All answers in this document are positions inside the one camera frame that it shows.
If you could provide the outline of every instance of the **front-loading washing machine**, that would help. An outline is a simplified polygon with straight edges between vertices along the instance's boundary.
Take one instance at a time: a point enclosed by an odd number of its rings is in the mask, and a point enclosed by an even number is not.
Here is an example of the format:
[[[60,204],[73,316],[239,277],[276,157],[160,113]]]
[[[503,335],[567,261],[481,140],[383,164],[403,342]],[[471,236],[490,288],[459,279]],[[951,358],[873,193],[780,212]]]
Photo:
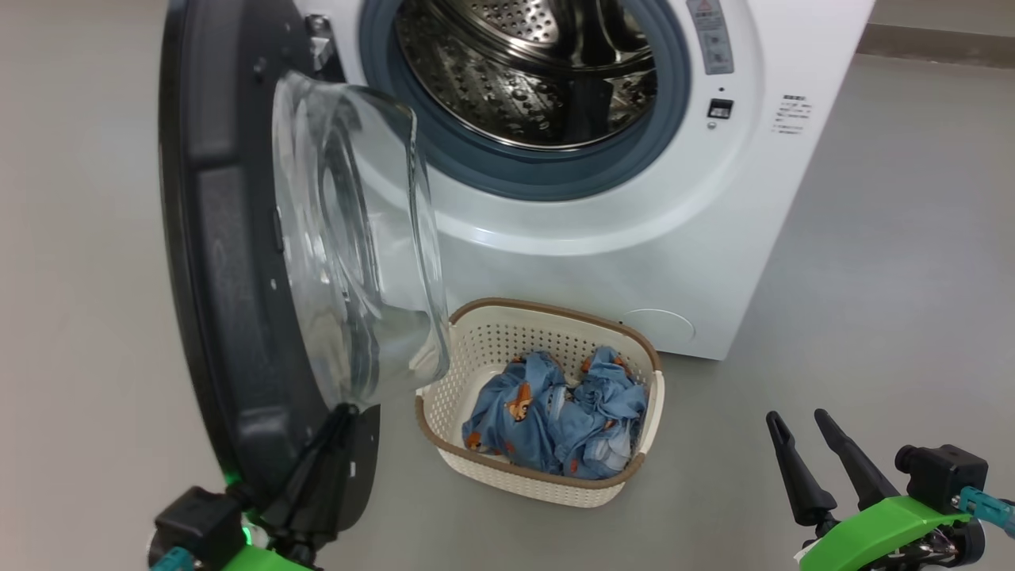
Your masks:
[[[543,302],[724,358],[872,2],[171,0],[184,350],[284,551],[362,513],[376,405],[448,372],[449,307]]]
[[[419,117],[452,309],[724,359],[873,0],[297,0]]]

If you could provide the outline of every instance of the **plastic basket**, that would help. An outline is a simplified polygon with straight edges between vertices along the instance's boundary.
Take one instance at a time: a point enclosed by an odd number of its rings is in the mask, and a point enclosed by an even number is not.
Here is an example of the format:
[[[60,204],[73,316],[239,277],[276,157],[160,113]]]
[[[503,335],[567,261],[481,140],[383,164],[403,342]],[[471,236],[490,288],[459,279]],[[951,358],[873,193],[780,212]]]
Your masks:
[[[592,508],[616,497],[641,468],[663,413],[663,374],[649,341],[630,328],[592,315],[504,299],[467,304],[451,324],[451,369],[416,397],[419,428],[448,466],[494,488],[566,506]],[[623,472],[608,480],[580,480],[512,466],[465,448],[462,423],[472,414],[479,390],[514,357],[546,351],[571,384],[580,378],[582,362],[601,346],[617,350],[649,394],[641,434]]]

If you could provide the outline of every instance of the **transparent glass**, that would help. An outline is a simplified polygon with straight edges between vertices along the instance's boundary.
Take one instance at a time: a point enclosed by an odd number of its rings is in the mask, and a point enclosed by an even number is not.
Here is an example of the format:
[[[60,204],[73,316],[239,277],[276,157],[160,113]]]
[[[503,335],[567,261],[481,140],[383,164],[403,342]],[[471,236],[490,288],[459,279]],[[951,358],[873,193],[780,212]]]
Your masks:
[[[443,377],[448,307],[413,112],[289,73],[272,143],[289,288],[325,403],[365,409]]]

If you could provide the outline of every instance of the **green plastic bracket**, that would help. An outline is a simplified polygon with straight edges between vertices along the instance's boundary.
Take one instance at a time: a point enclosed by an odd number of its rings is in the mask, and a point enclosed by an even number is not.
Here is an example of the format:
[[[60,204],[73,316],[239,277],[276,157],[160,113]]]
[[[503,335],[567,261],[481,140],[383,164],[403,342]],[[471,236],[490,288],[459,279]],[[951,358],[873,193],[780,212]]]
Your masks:
[[[969,521],[969,514],[942,515],[908,496],[887,498],[832,527],[800,560],[800,571],[857,571],[956,521]]]
[[[273,551],[247,546],[222,571],[307,571]]]

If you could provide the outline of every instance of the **blue fabric with cartoon print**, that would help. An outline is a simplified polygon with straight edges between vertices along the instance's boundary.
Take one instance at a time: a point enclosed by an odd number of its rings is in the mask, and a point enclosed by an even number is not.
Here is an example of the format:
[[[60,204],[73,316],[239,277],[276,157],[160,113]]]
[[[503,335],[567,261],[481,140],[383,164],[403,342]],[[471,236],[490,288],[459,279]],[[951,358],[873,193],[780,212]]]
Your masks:
[[[472,417],[462,425],[466,447],[503,454],[512,463],[547,474],[560,474],[560,462],[546,427],[546,398],[564,386],[560,368],[545,353],[511,363],[479,391]]]
[[[611,348],[596,350],[584,369],[571,390],[545,353],[507,365],[480,390],[462,425],[466,446],[547,474],[586,480],[620,474],[640,430],[645,389]]]

